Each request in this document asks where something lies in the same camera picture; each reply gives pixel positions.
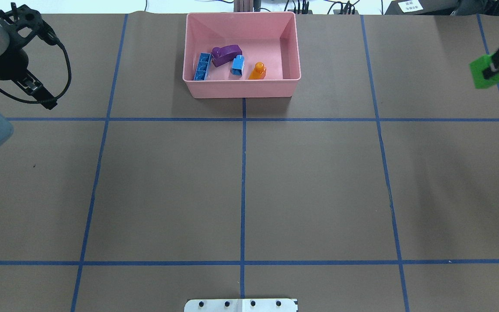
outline cable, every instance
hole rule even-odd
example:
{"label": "cable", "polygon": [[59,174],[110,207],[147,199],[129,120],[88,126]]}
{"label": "cable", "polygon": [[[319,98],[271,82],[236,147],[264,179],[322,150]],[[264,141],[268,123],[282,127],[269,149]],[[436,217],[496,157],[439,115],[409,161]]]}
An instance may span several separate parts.
{"label": "cable", "polygon": [[336,2],[333,2],[331,7],[328,9],[327,15],[331,13],[332,7],[337,3],[340,3],[340,11],[342,11],[342,9],[344,8],[344,4],[340,1],[336,1]]}
{"label": "cable", "polygon": [[288,7],[289,2],[290,2],[290,0],[286,0],[285,12],[286,12],[286,8]]}
{"label": "cable", "polygon": [[496,8],[496,6],[498,5],[498,3],[499,3],[499,1],[494,0],[492,2],[491,6],[486,10],[486,12],[484,12],[484,14],[492,15],[492,13],[493,13],[494,9]]}
{"label": "cable", "polygon": [[[332,0],[325,0],[326,2],[333,2],[333,3],[336,3],[336,2],[339,2],[339,1],[332,1]],[[357,4],[359,1],[361,0],[357,0],[354,4],[352,4],[353,6],[355,6],[355,4]]]}
{"label": "cable", "polygon": [[490,8],[489,15],[499,16],[499,1],[497,1],[493,7]]}
{"label": "cable", "polygon": [[6,97],[11,98],[15,101],[19,101],[20,103],[26,103],[26,104],[45,104],[45,103],[57,101],[58,99],[63,97],[63,95],[65,95],[65,92],[67,92],[67,90],[71,86],[71,80],[72,80],[71,60],[69,60],[69,55],[67,53],[67,49],[65,49],[65,46],[63,45],[63,43],[59,39],[57,39],[57,40],[58,40],[57,46],[59,48],[61,48],[61,50],[63,51],[63,55],[65,55],[65,63],[67,63],[67,73],[68,73],[67,84],[65,85],[65,88],[63,89],[63,91],[61,91],[61,93],[59,93],[59,95],[57,95],[57,97],[53,97],[53,98],[42,100],[42,101],[28,101],[28,100],[21,99],[19,97],[15,97],[14,95],[7,93],[5,90],[3,90],[1,88],[0,88],[0,93],[2,93]]}
{"label": "cable", "polygon": [[346,15],[352,15],[355,14],[355,4],[352,4],[351,2],[347,2],[346,5],[344,6],[344,10],[341,11],[339,14],[346,14]]}

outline pink plastic bin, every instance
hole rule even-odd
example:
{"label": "pink plastic bin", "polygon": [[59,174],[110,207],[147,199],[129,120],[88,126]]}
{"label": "pink plastic bin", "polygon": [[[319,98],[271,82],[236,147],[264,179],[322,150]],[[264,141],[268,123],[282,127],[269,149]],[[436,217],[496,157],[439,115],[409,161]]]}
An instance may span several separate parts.
{"label": "pink plastic bin", "polygon": [[[194,81],[201,52],[238,44],[244,55],[242,76],[230,72],[232,62],[209,67],[205,81]],[[263,62],[263,80],[248,80],[255,63]],[[293,12],[190,13],[182,79],[195,98],[291,97],[301,78]]]}

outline metal plate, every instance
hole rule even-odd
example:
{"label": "metal plate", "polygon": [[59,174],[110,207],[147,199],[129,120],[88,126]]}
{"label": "metal plate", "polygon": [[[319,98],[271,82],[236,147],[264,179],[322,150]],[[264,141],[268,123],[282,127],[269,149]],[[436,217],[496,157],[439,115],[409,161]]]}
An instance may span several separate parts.
{"label": "metal plate", "polygon": [[298,312],[297,299],[193,299],[184,312]]}

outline blue toy block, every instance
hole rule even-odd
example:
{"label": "blue toy block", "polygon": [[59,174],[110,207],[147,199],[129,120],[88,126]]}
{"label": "blue toy block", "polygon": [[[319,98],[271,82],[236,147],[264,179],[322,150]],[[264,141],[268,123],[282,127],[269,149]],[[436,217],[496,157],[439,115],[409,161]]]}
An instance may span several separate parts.
{"label": "blue toy block", "polygon": [[237,55],[232,62],[232,74],[233,75],[242,75],[242,71],[244,69],[244,56]]}
{"label": "blue toy block", "polygon": [[211,63],[210,53],[200,53],[200,59],[198,61],[198,67],[196,67],[196,73],[194,74],[194,80],[205,80],[209,74],[209,64]]}

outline black device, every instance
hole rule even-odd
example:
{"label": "black device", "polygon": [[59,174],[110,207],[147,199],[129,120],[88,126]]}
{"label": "black device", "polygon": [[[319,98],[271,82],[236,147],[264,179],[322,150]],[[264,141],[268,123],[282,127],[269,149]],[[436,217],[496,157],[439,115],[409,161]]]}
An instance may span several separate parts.
{"label": "black device", "polygon": [[[25,28],[28,28],[30,32],[23,37],[19,31]],[[23,47],[36,36],[50,46],[58,45],[65,55],[68,81],[64,90],[57,97],[54,97],[43,83],[28,71],[28,55]],[[12,2],[10,11],[0,10],[0,80],[14,82],[24,93],[34,97],[36,101],[26,101],[14,97],[0,88],[2,94],[22,103],[41,104],[47,109],[52,109],[57,105],[57,99],[63,96],[71,83],[71,65],[66,49],[51,26],[42,19],[40,12],[30,9],[26,5],[17,8],[16,4]]]}
{"label": "black device", "polygon": [[261,0],[253,0],[253,11],[259,12],[259,8],[261,8]]}
{"label": "black device", "polygon": [[459,6],[459,0],[419,0],[423,10],[414,12],[403,12],[398,5],[400,2],[409,0],[397,0],[390,2],[385,15],[450,15]]}

